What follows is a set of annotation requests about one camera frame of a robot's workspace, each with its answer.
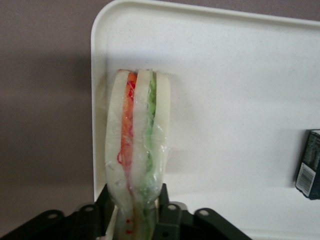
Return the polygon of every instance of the tomato slice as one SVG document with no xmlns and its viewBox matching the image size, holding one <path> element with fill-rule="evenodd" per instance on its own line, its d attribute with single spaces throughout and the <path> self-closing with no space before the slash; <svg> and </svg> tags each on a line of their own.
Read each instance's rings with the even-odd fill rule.
<svg viewBox="0 0 320 240">
<path fill-rule="evenodd" d="M 130 72 L 128 74 L 123 98 L 121 120 L 121 148 L 120 152 L 117 155 L 117 161 L 122 165 L 124 176 L 126 178 L 126 185 L 129 190 L 129 176 L 131 171 L 133 155 L 133 109 L 136 82 L 137 75 Z"/>
</svg>

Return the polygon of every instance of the plastic wrap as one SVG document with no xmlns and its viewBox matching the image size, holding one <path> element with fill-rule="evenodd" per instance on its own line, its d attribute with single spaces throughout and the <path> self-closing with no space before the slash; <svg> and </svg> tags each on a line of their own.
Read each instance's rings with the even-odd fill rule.
<svg viewBox="0 0 320 240">
<path fill-rule="evenodd" d="M 119 70 L 109 102 L 105 170 L 118 207 L 114 239 L 150 240 L 167 161 L 170 84 L 167 76 Z"/>
</svg>

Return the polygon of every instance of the white surface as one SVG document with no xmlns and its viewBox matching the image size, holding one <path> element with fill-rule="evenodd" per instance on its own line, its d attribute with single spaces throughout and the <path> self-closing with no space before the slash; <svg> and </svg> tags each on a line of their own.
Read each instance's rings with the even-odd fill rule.
<svg viewBox="0 0 320 240">
<path fill-rule="evenodd" d="M 320 202 L 293 183 L 304 132 L 320 126 L 319 22 L 114 1 L 91 50 L 96 196 L 116 71 L 152 68 L 171 81 L 170 200 L 212 208 L 257 240 L 320 238 Z"/>
</svg>

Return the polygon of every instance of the label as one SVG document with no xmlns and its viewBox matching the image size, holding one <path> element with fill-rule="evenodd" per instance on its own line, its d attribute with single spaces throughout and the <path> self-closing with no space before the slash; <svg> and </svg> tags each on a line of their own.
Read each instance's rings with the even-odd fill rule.
<svg viewBox="0 0 320 240">
<path fill-rule="evenodd" d="M 312 185 L 314 183 L 316 172 L 306 164 L 302 163 L 296 179 L 296 187 L 309 197 Z"/>
</svg>

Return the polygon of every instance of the sandwich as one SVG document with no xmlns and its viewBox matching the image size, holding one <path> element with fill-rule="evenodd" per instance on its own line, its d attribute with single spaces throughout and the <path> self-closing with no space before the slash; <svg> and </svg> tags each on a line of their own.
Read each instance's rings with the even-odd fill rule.
<svg viewBox="0 0 320 240">
<path fill-rule="evenodd" d="M 170 83 L 166 74 L 119 70 L 106 123 L 105 170 L 118 207 L 119 240 L 150 240 L 168 155 Z"/>
</svg>

